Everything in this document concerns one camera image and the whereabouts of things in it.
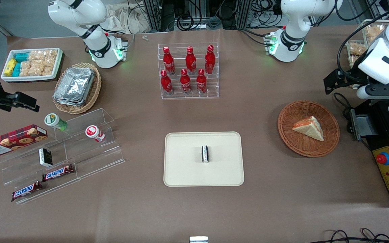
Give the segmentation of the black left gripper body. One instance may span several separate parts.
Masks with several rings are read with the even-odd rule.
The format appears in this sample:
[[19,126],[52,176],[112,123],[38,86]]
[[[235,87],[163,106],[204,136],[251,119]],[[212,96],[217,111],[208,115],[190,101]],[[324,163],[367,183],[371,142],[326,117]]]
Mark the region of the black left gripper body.
[[358,84],[359,86],[369,85],[371,78],[354,64],[348,71],[345,72],[345,87]]

